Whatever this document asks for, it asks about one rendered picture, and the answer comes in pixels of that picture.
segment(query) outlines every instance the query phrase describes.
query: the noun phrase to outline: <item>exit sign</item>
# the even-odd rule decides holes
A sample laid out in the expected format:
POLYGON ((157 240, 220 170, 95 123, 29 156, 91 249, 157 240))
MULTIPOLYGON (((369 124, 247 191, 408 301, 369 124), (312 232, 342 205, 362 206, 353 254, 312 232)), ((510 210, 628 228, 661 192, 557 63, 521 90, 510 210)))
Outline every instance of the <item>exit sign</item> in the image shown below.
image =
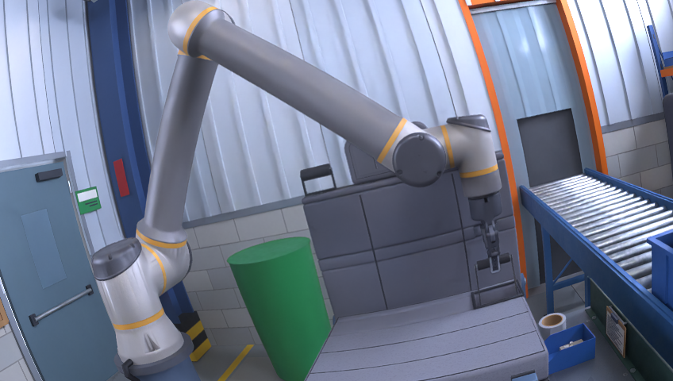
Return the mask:
POLYGON ((75 192, 75 197, 77 197, 79 214, 86 214, 101 209, 101 200, 98 198, 96 187, 78 190, 75 192))

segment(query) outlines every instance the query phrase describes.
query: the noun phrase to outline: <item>blue door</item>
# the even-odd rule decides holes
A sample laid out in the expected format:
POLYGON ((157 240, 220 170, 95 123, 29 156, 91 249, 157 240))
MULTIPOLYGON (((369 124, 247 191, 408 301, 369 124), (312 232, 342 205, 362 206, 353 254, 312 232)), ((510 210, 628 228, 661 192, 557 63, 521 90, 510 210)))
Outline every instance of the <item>blue door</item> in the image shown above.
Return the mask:
POLYGON ((63 161, 0 172, 0 276, 45 381, 106 381, 117 371, 114 331, 76 218, 63 161))

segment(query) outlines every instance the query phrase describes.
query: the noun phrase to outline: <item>green barrel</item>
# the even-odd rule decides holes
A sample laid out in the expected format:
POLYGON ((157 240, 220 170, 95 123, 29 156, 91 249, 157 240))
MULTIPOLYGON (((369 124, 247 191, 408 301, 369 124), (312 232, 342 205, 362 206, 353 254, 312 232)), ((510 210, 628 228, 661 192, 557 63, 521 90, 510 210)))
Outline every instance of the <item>green barrel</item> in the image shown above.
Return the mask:
POLYGON ((227 262, 275 372, 303 381, 330 330, 310 240, 258 244, 227 262))

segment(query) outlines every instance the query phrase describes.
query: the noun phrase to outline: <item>gray robotic arm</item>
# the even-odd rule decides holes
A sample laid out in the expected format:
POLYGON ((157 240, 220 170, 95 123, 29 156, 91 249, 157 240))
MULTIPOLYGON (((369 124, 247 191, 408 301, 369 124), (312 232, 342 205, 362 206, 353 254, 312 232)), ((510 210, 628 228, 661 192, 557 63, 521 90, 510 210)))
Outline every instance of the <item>gray robotic arm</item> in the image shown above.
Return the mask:
POLYGON ((204 2, 178 7, 168 25, 180 50, 168 90, 137 238, 94 255, 94 274, 117 334, 117 363, 151 372, 190 344, 163 314, 159 296, 184 278, 190 253, 182 227, 187 184, 218 65, 227 67, 376 158, 411 186, 457 169, 471 216, 482 222, 492 272, 499 271, 501 189, 483 117, 421 129, 281 48, 236 27, 204 2))

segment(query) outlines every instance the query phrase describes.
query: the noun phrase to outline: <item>brick wall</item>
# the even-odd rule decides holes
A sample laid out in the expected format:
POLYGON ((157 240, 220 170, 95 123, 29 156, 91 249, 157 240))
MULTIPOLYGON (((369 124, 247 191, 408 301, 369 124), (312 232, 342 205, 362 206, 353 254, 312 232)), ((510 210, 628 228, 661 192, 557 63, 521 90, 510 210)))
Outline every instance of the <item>brick wall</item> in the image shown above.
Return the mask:
POLYGON ((0 380, 33 381, 9 325, 0 328, 0 380))
POLYGON ((673 197, 673 173, 666 123, 653 121, 603 134, 608 174, 673 197))
MULTIPOLYGON (((194 258, 184 284, 210 343, 262 344, 226 260, 244 248, 263 242, 287 237, 310 238, 303 206, 198 226, 188 229, 187 237, 194 258)), ((313 245, 311 249, 331 321, 332 307, 313 245)))

